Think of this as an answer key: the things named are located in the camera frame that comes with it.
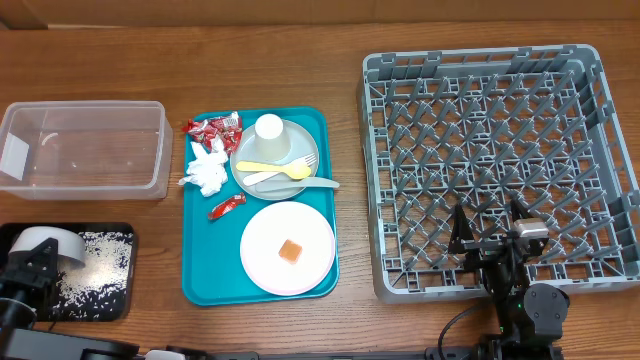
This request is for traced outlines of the grey bowl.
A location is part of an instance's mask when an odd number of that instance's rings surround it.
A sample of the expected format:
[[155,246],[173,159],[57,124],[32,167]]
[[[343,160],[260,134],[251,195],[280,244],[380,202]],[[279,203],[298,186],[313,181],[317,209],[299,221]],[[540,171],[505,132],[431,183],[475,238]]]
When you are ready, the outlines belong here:
[[18,235],[9,250],[9,254],[26,254],[46,242],[55,245],[59,260],[66,261],[73,268],[83,268],[85,266],[84,239],[70,230],[52,226],[26,228]]

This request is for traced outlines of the orange food cube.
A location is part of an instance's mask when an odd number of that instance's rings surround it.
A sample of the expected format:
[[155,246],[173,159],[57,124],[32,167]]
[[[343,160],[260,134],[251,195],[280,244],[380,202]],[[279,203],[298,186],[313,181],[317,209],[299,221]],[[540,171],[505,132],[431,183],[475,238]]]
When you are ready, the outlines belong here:
[[289,264],[296,264],[302,253],[302,246],[287,239],[281,246],[278,255]]

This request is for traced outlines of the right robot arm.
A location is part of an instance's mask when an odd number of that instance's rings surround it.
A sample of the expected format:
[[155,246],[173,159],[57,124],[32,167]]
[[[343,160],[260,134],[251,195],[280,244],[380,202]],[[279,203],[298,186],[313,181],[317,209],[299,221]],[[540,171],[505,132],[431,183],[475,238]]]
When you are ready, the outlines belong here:
[[541,255],[549,229],[517,200],[510,202],[512,227],[498,241],[478,242],[461,205],[453,210],[448,251],[463,254],[465,272],[481,271],[496,309],[500,332],[483,335],[461,359],[561,359],[554,342],[563,335],[569,296],[546,284],[533,284],[526,262]]

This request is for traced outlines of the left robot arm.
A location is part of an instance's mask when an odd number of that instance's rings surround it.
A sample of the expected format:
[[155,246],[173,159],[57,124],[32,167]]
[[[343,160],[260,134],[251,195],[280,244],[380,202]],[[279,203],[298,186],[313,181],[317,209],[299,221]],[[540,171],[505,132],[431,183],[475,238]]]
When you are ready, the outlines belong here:
[[14,250],[1,274],[1,357],[3,359],[187,360],[175,351],[139,352],[134,344],[70,336],[33,328],[56,289],[60,241],[47,237],[27,251]]

